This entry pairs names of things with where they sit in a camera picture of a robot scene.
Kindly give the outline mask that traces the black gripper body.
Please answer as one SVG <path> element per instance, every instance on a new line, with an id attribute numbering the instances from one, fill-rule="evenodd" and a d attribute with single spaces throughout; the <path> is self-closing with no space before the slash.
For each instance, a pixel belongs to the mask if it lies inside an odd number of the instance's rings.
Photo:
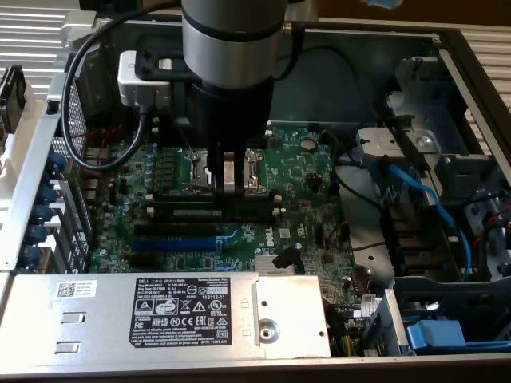
<path id="1" fill-rule="evenodd" d="M 273 91 L 272 79 L 245 89 L 191 84 L 186 88 L 187 117 L 211 154 L 244 150 L 267 124 Z"/>

